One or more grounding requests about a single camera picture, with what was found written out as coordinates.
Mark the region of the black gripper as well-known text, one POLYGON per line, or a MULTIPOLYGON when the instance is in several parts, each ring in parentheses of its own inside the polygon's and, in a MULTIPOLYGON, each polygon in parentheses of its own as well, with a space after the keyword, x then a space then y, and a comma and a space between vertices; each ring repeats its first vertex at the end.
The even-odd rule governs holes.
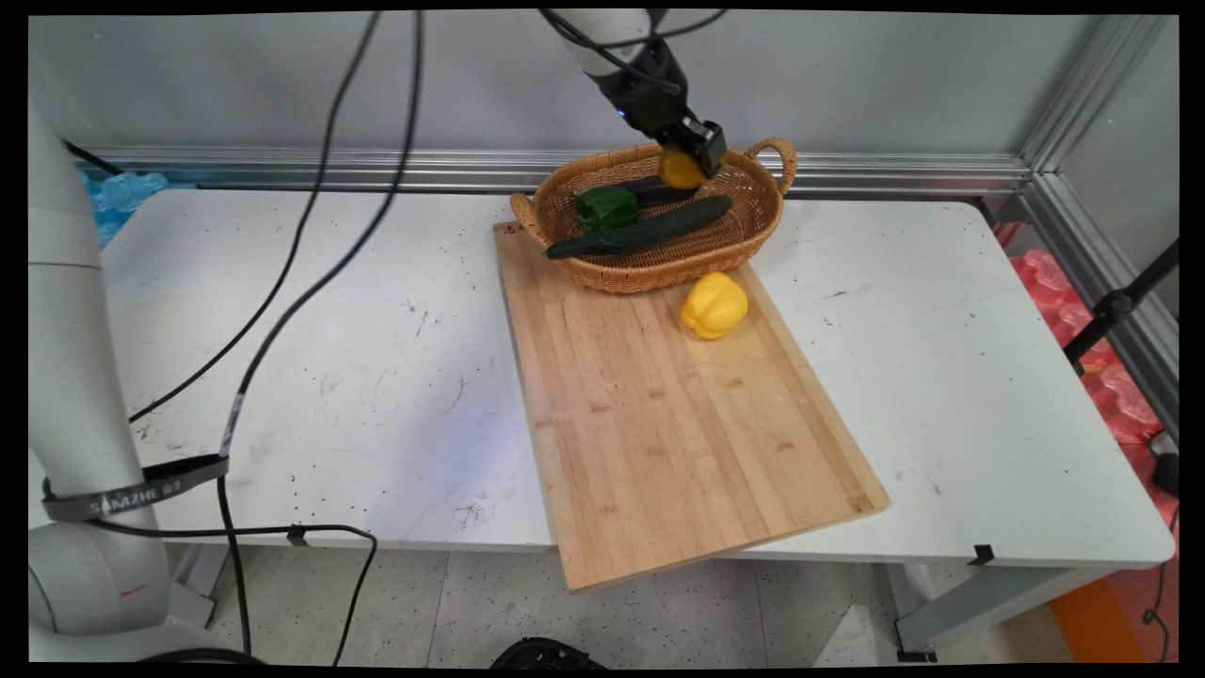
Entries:
POLYGON ((628 66, 590 81, 629 126, 668 152, 684 152, 705 179, 715 179, 728 149, 724 132, 690 112, 687 77, 664 40, 646 43, 628 66))

